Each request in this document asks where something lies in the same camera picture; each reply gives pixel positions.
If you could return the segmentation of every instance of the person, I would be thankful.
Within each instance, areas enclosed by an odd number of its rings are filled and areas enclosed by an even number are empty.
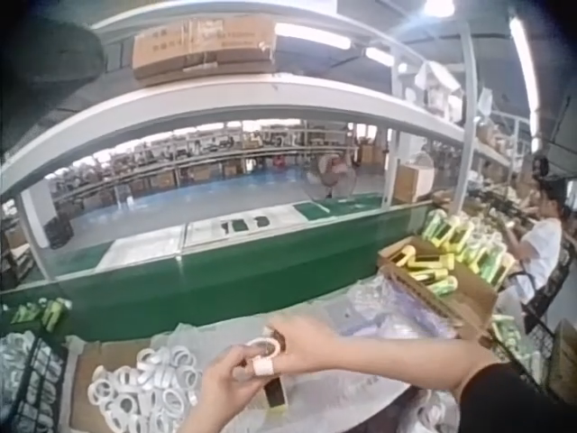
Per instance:
[[[345,370],[446,390],[460,405],[460,433],[577,431],[577,410],[538,393],[474,342],[339,336],[309,317],[275,317],[269,327],[286,343],[286,351],[272,358],[275,374]],[[267,382],[254,376],[255,350],[234,347],[204,372],[198,405],[179,433],[218,433],[248,405]],[[239,369],[243,382],[235,379]]]
[[[517,322],[522,322],[519,302],[527,304],[536,290],[545,286],[559,261],[566,196],[564,180],[540,180],[538,215],[541,219],[520,239],[501,220],[505,243],[518,260],[519,269],[511,274],[507,288],[499,294],[497,308],[517,318]]]

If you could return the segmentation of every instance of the ceiling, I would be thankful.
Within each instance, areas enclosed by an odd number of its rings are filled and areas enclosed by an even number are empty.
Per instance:
[[[61,0],[50,14],[76,23],[93,23],[126,8],[117,0],[89,3],[78,6],[76,1]],[[154,2],[141,0],[140,3]],[[480,82],[493,90],[495,105],[500,111],[528,117],[522,71],[509,37],[508,2],[455,0],[457,14],[448,21],[425,18],[420,13],[423,3],[424,0],[339,0],[338,11],[393,36],[430,60],[451,65],[463,63],[459,20],[465,19],[471,27]],[[536,59],[542,127],[545,136],[550,136],[563,105],[565,89],[560,83],[569,81],[574,63],[568,48],[559,42],[561,38],[554,27],[534,11],[524,12]],[[138,88],[129,68],[132,43],[132,38],[127,38],[106,45],[106,73],[45,116],[21,143],[88,106]],[[389,69],[364,58],[360,50],[339,51],[312,42],[282,38],[278,50],[279,70],[390,91]],[[462,73],[455,73],[455,76],[463,82]]]

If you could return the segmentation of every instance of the green conveyor belt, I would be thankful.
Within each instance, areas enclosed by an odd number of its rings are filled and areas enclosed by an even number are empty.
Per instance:
[[[151,336],[178,323],[204,325],[316,298],[375,272],[379,249],[422,224],[413,207],[96,273],[5,294],[17,304],[64,297],[73,310],[62,332],[88,341]]]

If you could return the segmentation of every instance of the human hand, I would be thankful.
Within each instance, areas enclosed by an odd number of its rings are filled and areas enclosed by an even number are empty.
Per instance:
[[[246,367],[258,355],[264,355],[262,347],[239,345],[217,357],[204,370],[198,405],[179,432],[217,433],[238,415],[270,380],[253,377]],[[246,380],[237,380],[239,373]]]
[[[335,368],[334,354],[341,337],[325,323],[310,317],[282,317],[269,327],[285,339],[286,350],[272,358],[275,374],[313,373]]]

